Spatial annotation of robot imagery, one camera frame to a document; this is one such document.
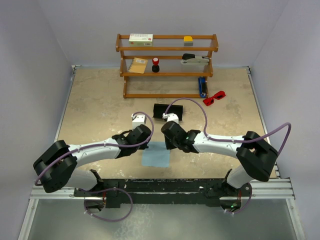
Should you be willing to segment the light blue cleaning cloth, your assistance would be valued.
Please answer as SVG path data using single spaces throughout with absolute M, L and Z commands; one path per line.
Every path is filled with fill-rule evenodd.
M 151 141 L 142 153 L 141 164 L 144 167 L 168 168 L 170 165 L 170 151 L 165 142 Z

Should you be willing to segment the black glasses case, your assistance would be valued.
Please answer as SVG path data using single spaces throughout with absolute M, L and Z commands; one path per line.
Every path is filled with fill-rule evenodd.
M 156 119 L 161 119 L 163 117 L 163 113 L 168 108 L 168 104 L 160 104 L 155 103 L 153 106 L 153 117 Z M 172 105 L 168 112 L 168 114 L 176 114 L 178 116 L 178 120 L 181 121 L 183 118 L 183 106 L 182 105 Z

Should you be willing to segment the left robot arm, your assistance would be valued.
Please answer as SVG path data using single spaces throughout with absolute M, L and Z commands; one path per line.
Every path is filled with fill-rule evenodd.
M 103 191 L 103 181 L 95 170 L 79 167 L 100 160 L 118 159 L 144 150 L 154 130 L 141 124 L 133 130 L 113 135 L 106 140 L 89 144 L 66 144 L 64 140 L 54 142 L 34 163 L 37 174 L 35 186 L 42 186 L 46 193 L 63 187 L 83 189 L 91 196 Z

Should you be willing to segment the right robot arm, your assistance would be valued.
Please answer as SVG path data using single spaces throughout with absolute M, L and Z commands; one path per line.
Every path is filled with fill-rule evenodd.
M 168 150 L 179 149 L 185 153 L 214 153 L 239 160 L 240 165 L 232 169 L 222 183 L 228 196 L 235 195 L 240 188 L 252 180 L 268 182 L 278 158 L 278 151 L 264 139 L 251 143 L 259 135 L 248 131 L 240 136 L 205 135 L 200 130 L 185 131 L 174 121 L 166 122 L 161 132 Z

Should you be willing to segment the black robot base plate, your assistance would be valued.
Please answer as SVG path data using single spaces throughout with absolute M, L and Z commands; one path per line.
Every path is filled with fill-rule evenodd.
M 89 192 L 76 189 L 75 197 L 102 197 L 107 209 L 122 204 L 205 205 L 232 208 L 241 206 L 242 197 L 252 195 L 249 183 L 233 188 L 222 178 L 200 179 L 104 179 Z

